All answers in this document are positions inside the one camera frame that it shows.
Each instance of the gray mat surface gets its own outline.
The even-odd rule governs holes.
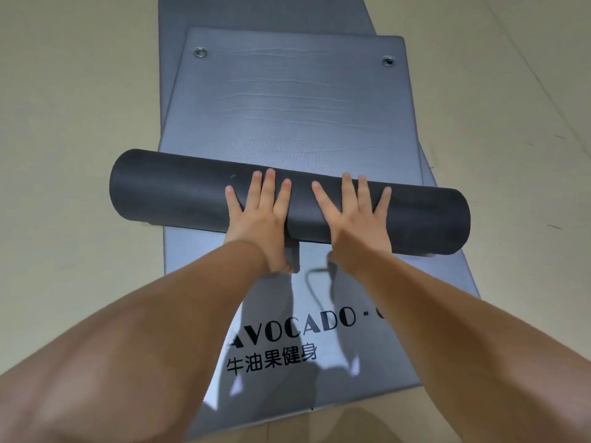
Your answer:
[[[374,34],[362,0],[160,0],[159,6],[163,116],[188,25]],[[260,13],[261,6],[268,14]],[[167,146],[167,127],[168,123],[163,146]],[[212,152],[216,147],[195,142],[192,149]],[[168,151],[175,152],[173,143]],[[257,163],[274,164],[264,157],[265,162]],[[313,166],[321,162],[324,173],[339,174],[344,170],[339,165],[329,166],[329,160],[315,158],[295,164],[309,164],[305,170],[314,171]],[[375,168],[384,172],[370,172],[367,163],[371,162],[357,162],[355,156],[344,163],[353,174],[391,176],[391,168],[386,174],[385,166],[378,165]],[[434,186],[422,152],[420,165],[424,184]],[[221,234],[165,229],[166,272],[207,253],[222,241]],[[222,351],[187,439],[418,385],[400,343],[361,287],[336,268],[327,268],[329,250],[329,245],[302,243],[298,275],[262,280],[249,292],[227,336],[231,345]],[[477,296],[462,252],[404,259]],[[336,321],[338,325],[329,329]],[[299,360],[308,360],[296,362],[294,347]],[[285,357],[292,363],[286,365]]]

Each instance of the skin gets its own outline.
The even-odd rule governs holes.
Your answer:
[[[180,442],[247,291],[264,275],[291,272],[290,190],[283,181],[274,201],[274,171],[264,183],[255,173],[242,211],[226,188],[223,246],[101,309],[0,376],[0,441]],[[344,174],[342,212],[317,182],[312,190],[330,226],[330,259],[364,286],[464,441],[591,441],[589,361],[393,256],[389,188],[372,211],[366,178],[356,194]]]

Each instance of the floor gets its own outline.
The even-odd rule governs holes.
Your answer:
[[[467,197],[480,293],[591,358],[591,0],[365,0],[407,42],[418,131]],[[111,207],[159,140],[157,0],[0,0],[0,372],[162,275]],[[459,441],[422,388],[208,442]]]

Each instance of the cylinder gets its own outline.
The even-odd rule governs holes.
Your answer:
[[[242,206],[252,173],[264,166],[188,157],[149,150],[123,153],[111,171],[111,202],[122,217],[167,227],[225,233],[229,216],[225,187],[232,185]],[[285,222],[288,238],[330,243],[330,229],[312,192],[314,180],[341,210],[341,178],[294,170],[277,171],[275,196],[285,178],[292,181]],[[353,180],[357,190],[357,180]],[[452,254],[470,234],[470,209],[458,190],[368,182],[375,208],[386,186],[392,188],[387,231],[394,253]]]

